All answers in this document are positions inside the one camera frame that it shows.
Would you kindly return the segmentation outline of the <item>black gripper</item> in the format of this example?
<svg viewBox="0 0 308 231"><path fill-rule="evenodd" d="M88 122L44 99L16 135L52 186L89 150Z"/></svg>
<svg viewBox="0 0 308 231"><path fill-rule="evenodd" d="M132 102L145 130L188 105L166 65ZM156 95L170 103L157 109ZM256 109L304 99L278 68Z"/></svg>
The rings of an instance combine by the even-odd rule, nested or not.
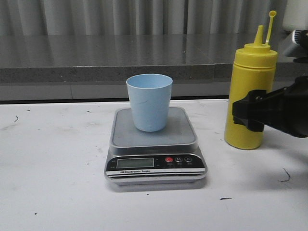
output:
<svg viewBox="0 0 308 231"><path fill-rule="evenodd" d="M308 77L266 95L266 90L252 90L232 104L233 122L252 132L263 132L264 124L298 138L308 136ZM258 103L263 97L264 124L256 120Z"/></svg>

